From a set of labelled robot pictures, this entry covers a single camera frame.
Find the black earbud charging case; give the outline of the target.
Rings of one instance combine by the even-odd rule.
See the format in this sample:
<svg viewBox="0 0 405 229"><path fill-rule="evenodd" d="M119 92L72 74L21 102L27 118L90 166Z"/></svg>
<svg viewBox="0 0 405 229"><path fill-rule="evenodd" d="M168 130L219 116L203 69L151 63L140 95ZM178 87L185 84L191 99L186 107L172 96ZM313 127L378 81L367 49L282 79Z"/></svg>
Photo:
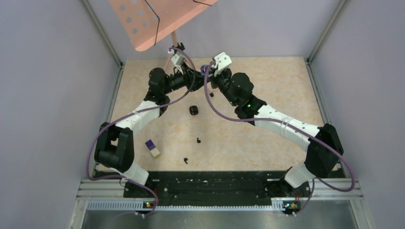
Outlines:
<svg viewBox="0 0 405 229"><path fill-rule="evenodd" d="M196 105L192 105L189 107L190 115L197 115L199 113L199 109Z"/></svg>

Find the purple earbud charging case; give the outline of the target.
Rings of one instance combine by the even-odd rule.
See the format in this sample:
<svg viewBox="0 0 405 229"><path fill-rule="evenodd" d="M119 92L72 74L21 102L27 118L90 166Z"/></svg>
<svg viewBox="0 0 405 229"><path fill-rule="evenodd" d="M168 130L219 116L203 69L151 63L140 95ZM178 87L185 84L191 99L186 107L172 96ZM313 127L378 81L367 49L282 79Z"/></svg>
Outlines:
<svg viewBox="0 0 405 229"><path fill-rule="evenodd" d="M200 68L200 70L201 70L201 72L202 72L203 74L205 74L205 72L207 71L207 69L208 69L208 65L202 65L201 68Z"/></svg>

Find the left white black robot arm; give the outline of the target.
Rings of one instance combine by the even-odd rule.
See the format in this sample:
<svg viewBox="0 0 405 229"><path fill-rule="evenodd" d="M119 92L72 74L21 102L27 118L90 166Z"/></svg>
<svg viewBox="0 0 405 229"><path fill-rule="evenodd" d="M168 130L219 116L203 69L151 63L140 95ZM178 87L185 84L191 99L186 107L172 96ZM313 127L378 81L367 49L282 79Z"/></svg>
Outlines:
<svg viewBox="0 0 405 229"><path fill-rule="evenodd" d="M104 123L96 137L94 160L119 173L123 178L136 182L135 191L141 197L153 192L153 184L147 181L149 173L135 160L134 136L152 120L162 116L170 101L168 94L187 88L187 92L203 85L201 72L187 66L174 74L166 74L162 68L149 73L149 89L140 105L128 115L114 122Z"/></svg>

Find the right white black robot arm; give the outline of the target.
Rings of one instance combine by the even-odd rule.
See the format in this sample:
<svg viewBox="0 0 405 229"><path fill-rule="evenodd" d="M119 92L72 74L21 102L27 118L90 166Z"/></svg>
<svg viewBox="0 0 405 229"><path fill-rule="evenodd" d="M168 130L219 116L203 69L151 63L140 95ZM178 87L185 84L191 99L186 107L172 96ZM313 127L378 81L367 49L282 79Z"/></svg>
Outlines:
<svg viewBox="0 0 405 229"><path fill-rule="evenodd" d="M235 107L239 120L271 130L292 141L306 152L305 160L287 170L280 191L294 196L299 186L313 178L328 178L343 155L336 128L326 123L312 125L288 116L253 94L254 85L246 73L233 74L229 68L214 75L207 72L207 81L218 88L230 105Z"/></svg>

